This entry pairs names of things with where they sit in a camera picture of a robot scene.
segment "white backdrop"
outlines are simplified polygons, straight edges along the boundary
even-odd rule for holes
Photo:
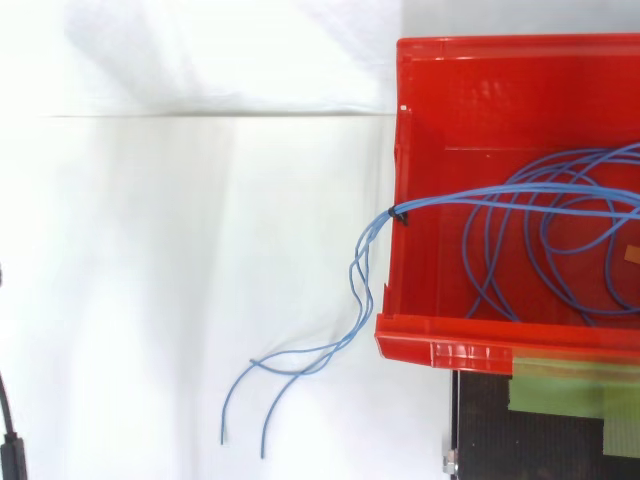
[[[449,373],[373,321],[301,379],[249,358],[346,332],[393,191],[393,117],[49,119],[0,129],[0,366],[30,478],[441,478]],[[381,308],[390,232],[376,242]],[[290,363],[283,368],[294,368]]]
[[[3,111],[395,111],[403,36],[628,32],[634,0],[5,0]]]

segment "blue cable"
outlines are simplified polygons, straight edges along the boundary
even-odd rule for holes
[[[477,188],[465,192],[458,192],[449,195],[441,195],[437,197],[427,197],[396,205],[390,212],[396,215],[407,213],[411,210],[424,208],[433,205],[443,204],[467,204],[473,205],[474,208],[467,220],[462,235],[462,259],[464,267],[473,287],[478,292],[478,297],[471,306],[467,317],[471,317],[477,310],[478,306],[484,301],[491,305],[497,312],[505,318],[515,322],[521,321],[516,312],[507,302],[503,295],[498,282],[495,278],[496,266],[500,257],[502,245],[507,233],[507,225],[513,211],[524,212],[524,238],[525,247],[529,260],[540,276],[542,281],[555,293],[564,303],[580,312],[583,319],[588,325],[596,325],[591,315],[598,316],[619,316],[640,313],[640,306],[633,306],[624,301],[615,289],[615,285],[611,278],[611,259],[613,254],[613,246],[618,230],[623,227],[629,220],[640,220],[640,194],[617,188],[604,187],[594,180],[589,172],[603,165],[625,165],[640,166],[640,143],[626,146],[620,149],[582,149],[571,150],[566,152],[554,153],[546,157],[536,160],[524,168],[516,172],[504,185],[493,187]],[[568,181],[557,181],[561,177],[568,177]],[[518,203],[522,195],[529,194],[530,197],[526,202]],[[540,199],[540,195],[551,194],[553,198],[548,205],[538,205],[534,202]],[[502,200],[503,196],[510,196],[506,200]],[[583,202],[604,201],[606,210],[581,210],[573,208]],[[616,208],[616,204],[626,205],[623,208]],[[477,218],[480,209],[488,208],[484,225],[484,263],[487,268],[486,277],[483,282],[479,282],[469,263],[468,259],[468,240],[469,233],[473,226],[474,220]],[[502,218],[500,228],[497,232],[497,238],[494,242],[490,238],[490,221],[496,208],[504,209],[505,214]],[[367,324],[367,321],[373,314],[374,301],[373,295],[369,288],[369,249],[371,243],[376,239],[380,230],[389,221],[390,212],[383,212],[378,215],[362,232],[356,243],[354,260],[349,265],[349,284],[351,293],[358,304],[358,315],[356,322],[340,340],[307,349],[284,350],[267,355],[259,360],[251,359],[250,365],[240,374],[231,386],[222,407],[222,418],[220,427],[220,443],[224,443],[224,434],[226,427],[226,413],[229,402],[236,388],[242,379],[255,367],[270,373],[284,375],[290,377],[284,387],[280,390],[274,399],[262,428],[262,438],[260,454],[264,458],[266,435],[269,421],[273,411],[293,383],[301,376],[308,376],[322,371],[331,361],[333,356],[339,351],[346,348],[356,337],[358,332]],[[551,270],[552,278],[549,278],[538,260],[536,259],[531,245],[530,220],[531,213],[542,213],[542,220],[538,227],[538,236],[544,247],[545,258]],[[611,227],[597,238],[588,241],[582,246],[571,249],[559,249],[551,245],[548,239],[549,227],[557,215],[574,215],[586,217],[608,218],[611,220]],[[575,255],[583,253],[594,248],[603,242],[608,241],[607,254],[605,257],[605,283],[607,291],[613,300],[621,307],[620,310],[601,310],[581,304],[569,285],[560,275],[553,255]],[[358,293],[355,279],[359,279],[363,293]],[[490,296],[493,291],[497,300]],[[301,370],[279,370],[266,364],[269,360],[282,355],[308,355],[318,353],[318,357],[311,361],[305,368]]]

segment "white wall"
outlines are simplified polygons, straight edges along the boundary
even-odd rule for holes
[[[280,377],[246,379],[218,444],[249,358],[351,327],[347,266],[392,201],[393,133],[393,117],[4,125],[0,366],[32,478],[441,478],[449,374],[382,359],[373,322],[284,397],[265,461]]]

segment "red plastic bin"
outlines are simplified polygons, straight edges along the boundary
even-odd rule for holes
[[[640,140],[640,35],[403,39],[397,73],[396,203],[502,184],[549,153]],[[640,191],[637,167],[603,168],[595,177]],[[393,222],[389,282],[375,334],[383,356],[505,374],[521,355],[640,364],[640,316],[586,326],[531,267],[520,214],[512,216],[496,278],[523,323],[501,318],[485,302],[474,318],[464,318],[477,297],[461,254],[470,211],[428,207],[410,212],[408,227]],[[576,246],[576,238],[595,238],[607,222],[563,217],[554,224],[553,242]],[[625,261],[624,250],[640,246],[639,224],[621,229],[612,264],[618,290],[635,305],[640,265]],[[483,228],[482,217],[470,238],[479,278]],[[558,265],[583,303],[617,308],[605,290],[605,248],[563,257]]]

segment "coiled blue cable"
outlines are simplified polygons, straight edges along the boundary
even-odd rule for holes
[[[587,175],[592,170],[604,165],[627,165],[640,166],[640,143],[632,144],[620,149],[583,149],[571,150],[566,152],[554,153],[543,157],[535,162],[530,163],[526,167],[516,172],[504,185],[478,188],[465,192],[453,193],[449,195],[441,195],[437,197],[421,198],[396,205],[391,211],[396,215],[407,213],[418,208],[429,207],[442,204],[467,204],[473,205],[474,208],[465,225],[462,236],[462,258],[464,267],[471,284],[478,291],[478,298],[471,306],[467,317],[473,316],[482,301],[487,302],[497,312],[506,318],[519,322],[521,321],[516,312],[513,311],[507,299],[502,294],[498,282],[494,276],[496,265],[500,257],[501,247],[504,243],[504,236],[507,230],[507,224],[511,213],[514,210],[524,211],[524,237],[525,247],[529,260],[543,280],[543,282],[570,307],[580,312],[588,325],[595,325],[596,322],[592,315],[598,316],[615,316],[629,315],[640,313],[640,306],[633,306],[627,303],[616,291],[613,280],[611,278],[611,258],[613,246],[617,231],[624,226],[629,220],[640,220],[640,194],[617,188],[604,187],[599,185],[591,176]],[[558,179],[568,177],[567,182],[560,182]],[[530,194],[526,202],[518,203],[523,194]],[[553,194],[554,197],[549,205],[536,205],[534,202],[540,198],[542,194]],[[601,200],[606,203],[606,210],[581,210],[573,208],[574,206],[593,200]],[[626,205],[626,211],[620,207],[616,208],[616,204]],[[469,233],[477,218],[480,209],[488,208],[484,226],[484,262],[487,268],[485,280],[478,282],[472,272],[468,258],[468,240]],[[500,228],[498,229],[498,237],[495,239],[494,245],[491,244],[490,238],[490,221],[496,208],[506,209],[502,218]],[[530,220],[532,212],[540,212],[543,214],[542,220],[538,227],[538,236],[544,247],[545,258],[550,267],[553,279],[549,278],[538,260],[536,259],[531,245]],[[557,215],[574,215],[587,217],[608,218],[611,220],[611,227],[598,236],[596,239],[589,240],[580,247],[572,249],[559,249],[550,244],[548,240],[548,231],[550,224]],[[324,369],[333,356],[339,351],[346,348],[356,337],[358,332],[366,325],[367,321],[373,314],[374,302],[371,290],[369,288],[369,249],[371,243],[376,239],[382,227],[391,218],[389,212],[383,212],[378,215],[362,232],[356,243],[354,260],[349,265],[349,283],[351,293],[358,303],[358,316],[355,324],[340,340],[337,342],[320,345],[318,347],[284,350],[267,355],[259,360],[250,360],[250,365],[240,374],[231,386],[222,407],[222,418],[220,426],[220,443],[224,443],[226,414],[229,402],[236,388],[242,379],[255,367],[266,370],[270,373],[285,375],[290,377],[287,383],[280,390],[274,399],[262,428],[262,440],[260,447],[260,455],[264,458],[266,435],[269,421],[273,411],[287,391],[287,389],[301,376],[313,375]],[[608,241],[607,253],[605,256],[605,283],[607,290],[615,302],[620,305],[619,310],[602,310],[595,307],[585,306],[579,302],[569,285],[564,281],[558,271],[553,255],[574,255],[587,251],[603,242]],[[358,293],[355,279],[359,279],[364,289],[364,293]],[[491,289],[497,298],[495,301],[489,295]],[[310,362],[301,370],[287,371],[278,370],[266,365],[266,362],[272,358],[282,355],[304,355],[318,352],[319,356]]]

